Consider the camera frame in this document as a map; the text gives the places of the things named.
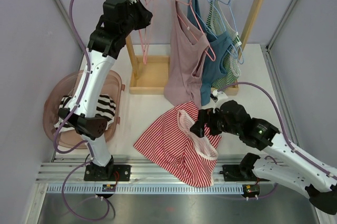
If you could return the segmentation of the black white striped tank top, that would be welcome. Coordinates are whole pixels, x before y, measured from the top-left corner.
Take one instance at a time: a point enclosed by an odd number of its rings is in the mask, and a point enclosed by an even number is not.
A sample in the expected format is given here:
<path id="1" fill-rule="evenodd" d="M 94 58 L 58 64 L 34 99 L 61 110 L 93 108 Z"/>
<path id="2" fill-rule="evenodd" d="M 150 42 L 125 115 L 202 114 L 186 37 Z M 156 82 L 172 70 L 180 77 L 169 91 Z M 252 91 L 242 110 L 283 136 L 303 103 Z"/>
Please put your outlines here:
<path id="1" fill-rule="evenodd" d="M 72 96 L 63 96 L 59 108 L 66 108 L 68 103 L 72 101 L 72 99 Z M 108 130 L 109 126 L 114 122 L 115 110 L 116 103 L 109 95 L 99 95 L 96 106 L 96 115 L 107 120 L 107 126 L 105 130 Z M 63 119 L 59 117 L 58 122 L 54 124 L 54 128 L 57 130 L 62 122 Z M 75 130 L 75 128 L 70 126 L 68 123 L 65 123 L 60 132 L 62 133 L 70 130 Z"/>

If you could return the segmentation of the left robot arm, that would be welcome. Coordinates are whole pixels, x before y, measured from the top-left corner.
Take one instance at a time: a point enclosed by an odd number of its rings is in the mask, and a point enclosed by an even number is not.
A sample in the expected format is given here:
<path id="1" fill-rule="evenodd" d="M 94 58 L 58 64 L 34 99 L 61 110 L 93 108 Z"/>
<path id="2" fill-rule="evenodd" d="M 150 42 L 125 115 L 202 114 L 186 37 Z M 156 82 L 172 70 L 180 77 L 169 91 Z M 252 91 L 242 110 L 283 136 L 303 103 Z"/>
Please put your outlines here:
<path id="1" fill-rule="evenodd" d="M 104 132 L 107 120 L 97 115 L 97 102 L 106 77 L 133 30 L 150 25 L 153 14 L 140 0 L 105 0 L 103 14 L 84 52 L 87 66 L 73 99 L 59 109 L 63 124 L 73 127 L 91 154 L 86 163 L 86 181 L 108 181 L 114 176 L 113 156 L 107 150 Z"/>

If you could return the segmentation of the dusty pink tank top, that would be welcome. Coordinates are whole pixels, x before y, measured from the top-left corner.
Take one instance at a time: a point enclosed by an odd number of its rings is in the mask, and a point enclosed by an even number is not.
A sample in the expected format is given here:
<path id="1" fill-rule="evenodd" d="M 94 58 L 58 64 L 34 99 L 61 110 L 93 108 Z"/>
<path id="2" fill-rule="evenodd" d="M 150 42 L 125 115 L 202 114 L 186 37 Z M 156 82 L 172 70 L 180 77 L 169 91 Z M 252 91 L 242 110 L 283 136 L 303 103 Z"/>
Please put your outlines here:
<path id="1" fill-rule="evenodd" d="M 169 79 L 164 97 L 174 106 L 192 101 L 201 108 L 203 64 L 209 43 L 206 35 L 185 16 L 177 0 L 171 1 L 171 10 Z"/>

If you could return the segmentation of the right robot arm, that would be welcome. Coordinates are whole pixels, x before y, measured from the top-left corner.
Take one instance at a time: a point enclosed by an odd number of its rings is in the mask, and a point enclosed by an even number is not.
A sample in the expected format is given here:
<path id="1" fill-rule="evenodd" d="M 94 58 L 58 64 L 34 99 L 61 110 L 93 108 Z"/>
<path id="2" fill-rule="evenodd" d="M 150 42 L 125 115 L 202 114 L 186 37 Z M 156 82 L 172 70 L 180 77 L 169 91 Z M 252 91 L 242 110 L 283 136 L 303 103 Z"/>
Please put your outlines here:
<path id="1" fill-rule="evenodd" d="M 243 179 L 256 177 L 283 185 L 308 198 L 321 211 L 336 215 L 336 168 L 289 141 L 274 125 L 250 117 L 242 105 L 230 100 L 216 108 L 199 110 L 190 132 L 203 137 L 205 127 L 213 136 L 221 133 L 236 135 L 247 146 L 286 164 L 282 167 L 248 153 L 239 165 Z"/>

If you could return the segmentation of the red white striped tank top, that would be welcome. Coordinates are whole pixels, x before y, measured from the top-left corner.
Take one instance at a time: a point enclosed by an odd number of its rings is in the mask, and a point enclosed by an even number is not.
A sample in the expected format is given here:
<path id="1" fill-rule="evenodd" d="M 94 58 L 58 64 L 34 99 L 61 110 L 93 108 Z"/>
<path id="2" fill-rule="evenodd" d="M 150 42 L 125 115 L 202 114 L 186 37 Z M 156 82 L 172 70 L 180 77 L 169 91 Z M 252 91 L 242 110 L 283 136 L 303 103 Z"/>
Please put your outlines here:
<path id="1" fill-rule="evenodd" d="M 222 137 L 212 136 L 205 128 L 205 136 L 197 137 L 190 132 L 196 122 L 198 108 L 193 102 L 184 103 L 160 115 L 135 142 L 134 148 L 149 160 L 186 162 L 197 168 L 202 161 L 210 161 L 210 170 L 218 159 L 216 151 Z M 200 176 L 193 187 L 210 187 L 212 179 Z"/>

